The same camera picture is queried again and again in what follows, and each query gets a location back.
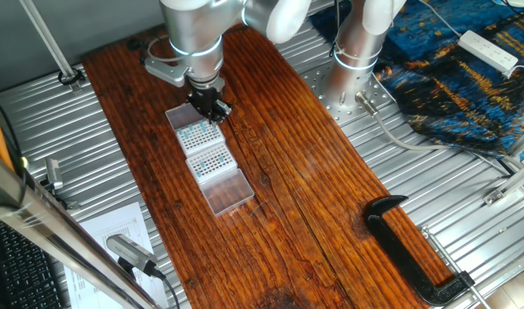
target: wooden board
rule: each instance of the wooden board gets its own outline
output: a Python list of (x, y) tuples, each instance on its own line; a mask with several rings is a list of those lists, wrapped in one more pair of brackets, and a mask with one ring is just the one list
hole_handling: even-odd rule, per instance
[[(165, 117), (188, 89), (149, 75), (125, 43), (83, 64), (194, 308), (428, 307), (364, 225), (388, 192), (269, 42), (224, 35), (235, 109), (220, 128), (256, 196), (217, 218)], [(386, 216), (434, 283), (451, 276), (401, 209)]]

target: power strip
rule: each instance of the power strip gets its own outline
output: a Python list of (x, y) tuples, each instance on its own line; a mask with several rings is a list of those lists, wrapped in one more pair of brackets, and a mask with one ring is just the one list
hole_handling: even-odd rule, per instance
[(511, 70), (519, 60), (471, 30), (460, 37), (458, 45), (503, 73)]

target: clear plastic box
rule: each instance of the clear plastic box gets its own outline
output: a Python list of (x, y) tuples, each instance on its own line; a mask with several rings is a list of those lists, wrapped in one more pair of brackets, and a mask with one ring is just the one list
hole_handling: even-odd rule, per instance
[(189, 103), (166, 111), (166, 117), (188, 157), (186, 164), (215, 216), (254, 196), (225, 144), (220, 127), (216, 125), (215, 129), (208, 124)]

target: clear plastic lid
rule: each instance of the clear plastic lid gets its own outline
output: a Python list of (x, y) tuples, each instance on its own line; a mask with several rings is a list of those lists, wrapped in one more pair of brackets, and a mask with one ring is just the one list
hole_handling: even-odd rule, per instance
[(184, 103), (181, 106), (166, 111), (166, 117), (174, 130), (181, 129), (190, 124), (194, 124), (205, 119), (201, 114), (196, 112), (190, 103)]
[(222, 215), (254, 197), (254, 191), (239, 168), (199, 186), (215, 216)]

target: paper document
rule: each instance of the paper document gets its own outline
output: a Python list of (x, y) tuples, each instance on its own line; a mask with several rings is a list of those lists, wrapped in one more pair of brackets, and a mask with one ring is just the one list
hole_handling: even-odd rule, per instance
[[(113, 210), (92, 220), (81, 223), (81, 226), (100, 244), (115, 261), (118, 255), (107, 249), (107, 238), (121, 233), (134, 240), (146, 250), (153, 252), (148, 229), (143, 220), (139, 203)], [(134, 269), (136, 281), (163, 308), (168, 307), (165, 287), (160, 279), (149, 277)], [(115, 300), (99, 291), (95, 286), (78, 276), (73, 270), (65, 267), (65, 277), (73, 309), (120, 309)]]

